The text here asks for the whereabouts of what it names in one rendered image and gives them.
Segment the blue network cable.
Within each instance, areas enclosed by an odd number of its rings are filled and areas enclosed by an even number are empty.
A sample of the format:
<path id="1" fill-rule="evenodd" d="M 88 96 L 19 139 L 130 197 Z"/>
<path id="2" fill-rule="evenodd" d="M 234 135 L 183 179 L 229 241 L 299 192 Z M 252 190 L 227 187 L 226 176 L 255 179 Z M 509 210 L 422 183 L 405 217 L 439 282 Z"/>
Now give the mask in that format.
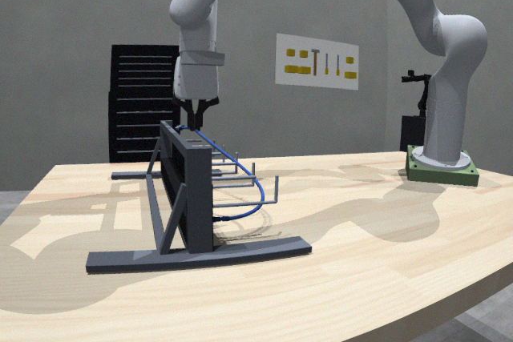
<path id="1" fill-rule="evenodd" d="M 182 127 L 182 129 L 190 129 L 190 127 Z M 230 160 L 232 160 L 233 162 L 236 163 L 236 165 L 238 167 L 240 167 L 247 175 L 252 175 L 245 167 L 243 167 L 240 163 L 238 163 L 233 157 L 231 157 L 230 155 L 228 155 L 226 152 L 224 152 L 222 149 L 220 149 L 216 144 L 214 144 L 212 141 L 210 141 L 209 139 L 207 139 L 204 135 L 202 135 L 196 128 L 195 128 L 195 132 L 201 136 L 204 140 L 206 140 L 208 143 L 210 143 L 213 147 L 215 147 L 219 152 L 221 152 L 223 155 L 225 155 L 227 158 L 229 158 Z M 260 192 L 261 192 L 261 201 L 265 201 L 265 193 L 264 193 L 264 190 L 262 188 L 262 186 L 260 185 L 260 183 L 257 181 L 257 179 L 255 179 L 255 184 L 258 186 Z M 222 216 L 221 217 L 221 221 L 229 221 L 229 220 L 234 220 L 234 219 L 241 219 L 241 218 L 244 218 L 246 216 L 249 216 L 253 213 L 255 213 L 256 211 L 258 211 L 260 208 L 261 208 L 262 205 L 257 205 L 254 209 L 252 209 L 251 211 L 248 211 L 244 214 L 241 214 L 241 215 L 234 215 L 234 216 Z"/>

